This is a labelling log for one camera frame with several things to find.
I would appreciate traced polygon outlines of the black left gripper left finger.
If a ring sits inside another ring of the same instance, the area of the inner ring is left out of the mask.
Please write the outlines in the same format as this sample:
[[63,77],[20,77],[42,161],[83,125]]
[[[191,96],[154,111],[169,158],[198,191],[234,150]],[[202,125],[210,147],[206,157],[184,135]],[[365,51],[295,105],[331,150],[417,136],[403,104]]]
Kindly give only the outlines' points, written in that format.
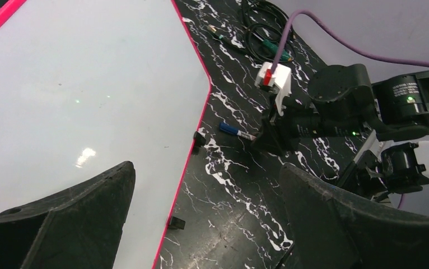
[[130,161],[0,213],[0,268],[112,268],[136,183]]

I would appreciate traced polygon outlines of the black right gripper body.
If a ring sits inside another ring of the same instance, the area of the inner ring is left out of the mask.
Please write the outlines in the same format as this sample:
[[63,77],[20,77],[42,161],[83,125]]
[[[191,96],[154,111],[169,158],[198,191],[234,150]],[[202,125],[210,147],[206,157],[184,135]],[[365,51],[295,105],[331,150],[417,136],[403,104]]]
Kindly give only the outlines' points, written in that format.
[[367,129],[360,118],[350,118],[342,122],[322,117],[313,108],[298,110],[288,107],[283,116],[278,114],[275,101],[262,112],[261,126],[252,148],[276,156],[298,150],[303,138],[361,137]]

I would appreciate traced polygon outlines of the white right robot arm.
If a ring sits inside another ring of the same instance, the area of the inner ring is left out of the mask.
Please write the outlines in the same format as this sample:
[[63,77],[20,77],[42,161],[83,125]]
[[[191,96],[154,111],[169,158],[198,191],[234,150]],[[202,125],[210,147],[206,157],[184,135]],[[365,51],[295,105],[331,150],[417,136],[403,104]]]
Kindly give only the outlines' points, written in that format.
[[370,198],[419,192],[429,184],[419,164],[417,140],[429,136],[429,70],[371,83],[363,64],[331,65],[314,74],[307,87],[310,101],[292,97],[292,71],[264,63],[255,85],[271,94],[253,147],[275,155],[297,150],[302,138],[360,137],[372,130],[374,141],[395,145],[374,156],[358,154],[338,186]]

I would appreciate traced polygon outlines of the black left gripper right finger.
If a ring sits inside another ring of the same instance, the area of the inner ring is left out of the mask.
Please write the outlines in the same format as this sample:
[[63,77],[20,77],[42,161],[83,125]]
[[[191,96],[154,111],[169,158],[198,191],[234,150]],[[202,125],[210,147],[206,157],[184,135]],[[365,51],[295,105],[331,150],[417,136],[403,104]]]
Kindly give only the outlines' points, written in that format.
[[290,164],[279,184],[303,268],[429,268],[429,216],[370,201]]

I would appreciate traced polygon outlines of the blue marker cap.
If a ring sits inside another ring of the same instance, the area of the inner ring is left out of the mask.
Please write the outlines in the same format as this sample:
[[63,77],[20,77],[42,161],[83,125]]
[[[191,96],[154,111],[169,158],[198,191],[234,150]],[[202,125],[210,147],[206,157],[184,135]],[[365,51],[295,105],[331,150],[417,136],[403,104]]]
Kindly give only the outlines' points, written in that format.
[[230,126],[224,122],[221,122],[218,127],[219,127],[220,131],[222,131],[222,132],[225,132],[225,133],[228,133],[228,134],[234,135],[234,136],[238,135],[239,130],[237,128],[232,127],[232,126]]

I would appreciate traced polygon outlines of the pink framed whiteboard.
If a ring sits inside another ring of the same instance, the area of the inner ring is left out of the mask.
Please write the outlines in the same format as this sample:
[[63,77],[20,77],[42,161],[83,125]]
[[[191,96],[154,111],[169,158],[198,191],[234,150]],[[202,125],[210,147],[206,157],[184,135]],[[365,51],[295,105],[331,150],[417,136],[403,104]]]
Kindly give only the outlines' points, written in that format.
[[210,89],[173,1],[26,1],[0,27],[0,213],[130,161],[114,267],[153,267]]

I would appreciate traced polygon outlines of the white whiteboard marker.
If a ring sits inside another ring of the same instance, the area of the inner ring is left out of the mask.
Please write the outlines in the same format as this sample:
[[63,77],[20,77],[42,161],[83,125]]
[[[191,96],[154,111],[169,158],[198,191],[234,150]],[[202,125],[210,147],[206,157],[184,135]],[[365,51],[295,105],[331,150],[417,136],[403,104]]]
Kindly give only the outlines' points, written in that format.
[[236,135],[239,136],[239,137],[242,137],[242,138],[244,138],[246,140],[249,140],[249,141],[254,141],[255,140],[255,136],[253,136],[252,134],[249,134],[247,132],[243,132],[241,130],[238,130],[236,132]]

